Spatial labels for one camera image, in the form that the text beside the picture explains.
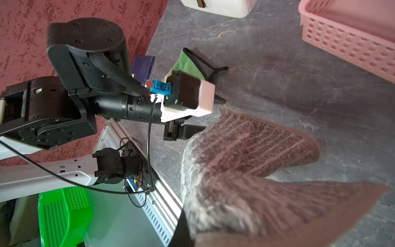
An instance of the red textured wall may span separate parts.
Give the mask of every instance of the red textured wall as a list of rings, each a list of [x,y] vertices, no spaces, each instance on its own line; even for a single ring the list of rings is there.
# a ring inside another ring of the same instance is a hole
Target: red textured wall
[[[0,91],[7,86],[46,75],[56,75],[46,56],[49,23],[98,17],[118,24],[125,32],[130,61],[144,55],[167,0],[0,0]],[[91,154],[105,125],[96,118],[98,134],[49,151],[29,155],[36,162],[65,160]],[[23,164],[17,158],[0,166]]]

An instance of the green plastic basket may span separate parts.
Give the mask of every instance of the green plastic basket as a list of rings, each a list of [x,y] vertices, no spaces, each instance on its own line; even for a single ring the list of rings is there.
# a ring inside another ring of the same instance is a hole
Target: green plastic basket
[[[68,187],[40,193],[38,222],[42,247],[76,247],[93,215],[85,189]]]

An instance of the pink basket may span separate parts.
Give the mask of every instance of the pink basket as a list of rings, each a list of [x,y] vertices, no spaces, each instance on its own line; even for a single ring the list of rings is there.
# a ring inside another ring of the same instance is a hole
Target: pink basket
[[[303,40],[395,83],[395,0],[302,0]]]

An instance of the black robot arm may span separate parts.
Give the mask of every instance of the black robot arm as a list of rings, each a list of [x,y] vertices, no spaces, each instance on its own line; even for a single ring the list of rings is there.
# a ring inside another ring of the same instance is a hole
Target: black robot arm
[[[0,136],[51,149],[96,134],[95,115],[149,121],[149,92],[130,75],[126,39],[115,23],[81,18],[50,24],[47,55],[58,76],[7,87]],[[165,124],[161,115],[157,103],[152,123],[165,125],[164,140],[185,140],[205,128],[183,125],[185,118]]]

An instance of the gray marble floor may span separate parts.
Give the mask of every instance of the gray marble floor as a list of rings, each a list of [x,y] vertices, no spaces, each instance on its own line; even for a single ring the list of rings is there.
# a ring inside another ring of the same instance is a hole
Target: gray marble floor
[[[234,19],[169,0],[147,54],[156,56],[152,78],[161,79],[183,47],[199,51],[215,66],[215,79],[230,108],[312,134],[322,155],[315,164],[287,168],[278,181],[373,181],[395,188],[395,85],[301,39],[299,1],[258,0],[250,15]],[[218,108],[189,123],[209,125]],[[145,144],[147,124],[123,121]],[[186,141],[165,142],[152,129],[152,163],[180,193]],[[333,246],[395,246],[395,193]]]

